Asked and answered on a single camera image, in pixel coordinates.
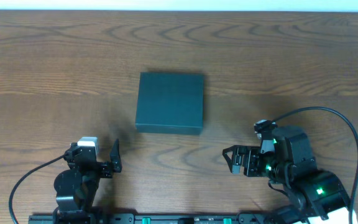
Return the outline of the black box with lid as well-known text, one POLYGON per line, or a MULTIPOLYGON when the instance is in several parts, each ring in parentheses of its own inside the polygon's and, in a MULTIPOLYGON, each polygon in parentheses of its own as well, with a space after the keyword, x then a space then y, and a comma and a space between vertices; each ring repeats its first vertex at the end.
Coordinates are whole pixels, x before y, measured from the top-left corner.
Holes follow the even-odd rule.
POLYGON ((202 74, 142 72, 136 130, 140 133, 201 134, 203 90, 202 74))

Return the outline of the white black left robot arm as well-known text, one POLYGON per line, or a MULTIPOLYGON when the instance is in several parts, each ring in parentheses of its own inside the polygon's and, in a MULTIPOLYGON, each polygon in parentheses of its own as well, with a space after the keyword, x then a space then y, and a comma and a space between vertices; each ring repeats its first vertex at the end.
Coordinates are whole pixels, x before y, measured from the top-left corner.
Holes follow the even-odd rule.
POLYGON ((82 137, 70 144, 63 155, 69 169, 54 181, 58 211, 63 216, 84 217, 91 207, 101 179, 111 179, 122 171, 119 140, 115 140, 107 162, 97 161, 98 138, 82 137))

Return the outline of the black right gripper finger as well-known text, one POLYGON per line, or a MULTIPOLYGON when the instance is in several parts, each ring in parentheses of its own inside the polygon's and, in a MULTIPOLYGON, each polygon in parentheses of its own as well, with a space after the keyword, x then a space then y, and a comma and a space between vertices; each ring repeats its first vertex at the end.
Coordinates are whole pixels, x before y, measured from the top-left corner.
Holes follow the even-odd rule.
POLYGON ((231 152, 227 154, 223 154, 229 170, 232 174, 239 174, 240 173, 240 154, 233 154, 231 152))
POLYGON ((244 154, 244 146, 233 145, 233 146, 223 150, 223 154, 227 154, 229 152, 231 152, 233 154, 244 154))

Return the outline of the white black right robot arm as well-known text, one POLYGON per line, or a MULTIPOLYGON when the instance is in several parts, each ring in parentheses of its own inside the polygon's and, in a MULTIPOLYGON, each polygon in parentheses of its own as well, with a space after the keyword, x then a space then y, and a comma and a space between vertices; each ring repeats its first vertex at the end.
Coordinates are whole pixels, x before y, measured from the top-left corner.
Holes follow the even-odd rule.
POLYGON ((301 221, 329 220, 329 213, 350 205, 344 186, 330 171, 319 169, 310 141, 298 126, 273 124, 259 132, 259 146, 234 145, 223 150, 233 174, 266 177, 268 185, 281 184, 301 221))

